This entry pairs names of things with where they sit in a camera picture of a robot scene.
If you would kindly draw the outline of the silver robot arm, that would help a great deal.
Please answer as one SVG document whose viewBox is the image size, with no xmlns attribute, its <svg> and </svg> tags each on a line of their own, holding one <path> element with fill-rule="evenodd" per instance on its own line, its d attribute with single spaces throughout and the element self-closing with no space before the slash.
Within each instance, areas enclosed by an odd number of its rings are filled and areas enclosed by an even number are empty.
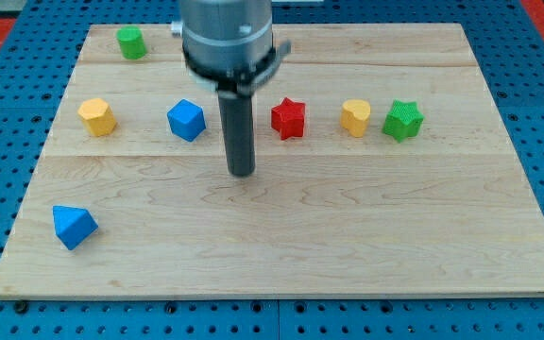
<svg viewBox="0 0 544 340">
<path fill-rule="evenodd" d="M 270 0 L 179 0 L 187 67 L 219 92 L 251 96 L 278 71 L 292 44 L 274 44 Z"/>
</svg>

